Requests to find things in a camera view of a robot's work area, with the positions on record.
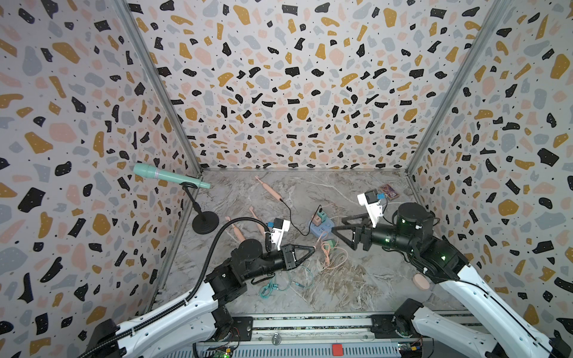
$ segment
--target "pink toothbrush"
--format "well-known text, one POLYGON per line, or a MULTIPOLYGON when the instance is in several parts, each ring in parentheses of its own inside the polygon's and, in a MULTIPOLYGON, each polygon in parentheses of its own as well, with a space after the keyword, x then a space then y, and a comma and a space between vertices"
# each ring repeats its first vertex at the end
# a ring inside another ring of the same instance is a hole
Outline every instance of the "pink toothbrush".
MULTIPOLYGON (((257 216, 255 215, 253 210, 254 210, 253 207, 249 207, 249 211, 251 212, 251 214, 253 214, 253 218, 260 220, 259 218, 257 218, 257 216)), ((265 236, 265 228, 261 224, 257 224, 257 226, 258 226, 258 230, 262 234, 262 237, 266 237, 265 236)))
POLYGON ((275 199, 277 199, 278 201, 282 200, 282 197, 275 190, 273 190, 270 187, 270 185, 263 182, 261 179, 258 178, 258 176, 255 176, 255 179, 257 179, 258 182, 262 184, 262 187, 265 188, 265 190, 267 190, 275 199))
MULTIPOLYGON (((225 219, 227 219, 227 221, 231 221, 230 217, 225 217, 225 219)), ((235 226, 235 224, 231 224, 231 226, 233 227, 233 232, 235 232, 235 236, 237 237, 237 239, 239 239, 240 242, 243 242, 245 240, 245 237, 243 236, 241 230, 237 226, 235 226)))

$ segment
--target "red button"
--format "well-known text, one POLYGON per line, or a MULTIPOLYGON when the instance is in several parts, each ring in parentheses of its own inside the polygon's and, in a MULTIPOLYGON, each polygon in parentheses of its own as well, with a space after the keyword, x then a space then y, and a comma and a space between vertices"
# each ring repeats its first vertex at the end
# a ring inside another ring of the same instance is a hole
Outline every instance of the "red button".
POLYGON ((344 352, 342 351, 342 345, 341 344, 333 344, 332 345, 332 355, 333 356, 343 356, 344 352))

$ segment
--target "black round stand base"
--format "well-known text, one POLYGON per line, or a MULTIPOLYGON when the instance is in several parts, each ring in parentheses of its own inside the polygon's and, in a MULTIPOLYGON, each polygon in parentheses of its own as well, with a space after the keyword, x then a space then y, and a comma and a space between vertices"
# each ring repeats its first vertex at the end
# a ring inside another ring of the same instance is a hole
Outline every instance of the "black round stand base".
POLYGON ((200 235, 212 233, 217 226, 219 226, 219 217, 217 214, 212 211, 204 211, 203 215, 205 216, 205 221, 201 219, 200 215, 197 215, 191 224, 193 231, 200 235))

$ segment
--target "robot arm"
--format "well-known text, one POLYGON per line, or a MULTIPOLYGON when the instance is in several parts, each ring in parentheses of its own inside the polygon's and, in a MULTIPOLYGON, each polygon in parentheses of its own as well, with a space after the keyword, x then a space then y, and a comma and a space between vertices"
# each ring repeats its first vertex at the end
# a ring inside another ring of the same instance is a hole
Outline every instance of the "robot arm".
POLYGON ((382 206, 380 200, 384 198, 384 194, 378 194, 375 190, 367 191, 363 194, 358 194, 358 203, 366 208, 368 216, 372 222, 372 227, 378 224, 378 218, 382 216, 382 206))
POLYGON ((560 338, 550 340, 529 325, 487 285, 463 254, 447 240, 433 235, 434 217, 421 205, 400 205, 392 219, 394 225, 374 226, 369 214, 370 210, 368 214, 344 218, 344 225, 332 228, 332 232, 353 250, 362 243, 364 250, 374 244, 387 251, 405 253, 418 271, 457 298, 490 332, 487 335, 449 321, 408 299, 395 314, 398 333, 407 336, 415 330, 472 358, 569 355, 567 344, 560 338), (362 221, 350 223, 356 219, 362 221), (352 230, 351 239, 340 233, 344 230, 352 230))
POLYGON ((276 218, 273 222, 269 222, 269 227, 272 228, 270 232, 270 241, 274 243, 277 250, 281 249, 282 236, 291 227, 291 222, 276 218))
POLYGON ((297 268, 314 252, 312 246, 287 244, 263 253, 258 240, 247 239, 206 275, 195 293, 191 290, 119 325, 111 319, 99 324, 81 358, 161 357, 192 343, 221 340, 233 324, 225 304, 246 292, 245 281, 256 283, 257 277, 266 280, 276 271, 297 268))

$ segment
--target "blue power strip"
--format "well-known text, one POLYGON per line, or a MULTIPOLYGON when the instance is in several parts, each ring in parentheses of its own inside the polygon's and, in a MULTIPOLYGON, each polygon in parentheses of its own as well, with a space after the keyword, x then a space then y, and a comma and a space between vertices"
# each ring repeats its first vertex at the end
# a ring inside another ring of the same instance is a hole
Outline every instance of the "blue power strip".
POLYGON ((333 227, 335 227, 334 223, 327 216, 325 216, 325 219, 323 219, 322 224, 320 224, 320 226, 316 226, 311 222, 311 232, 314 236, 316 236, 316 238, 319 238, 320 234, 322 234, 323 232, 328 233, 326 236, 323 235, 322 239, 323 241, 332 239, 333 235, 331 233, 331 229, 333 227))

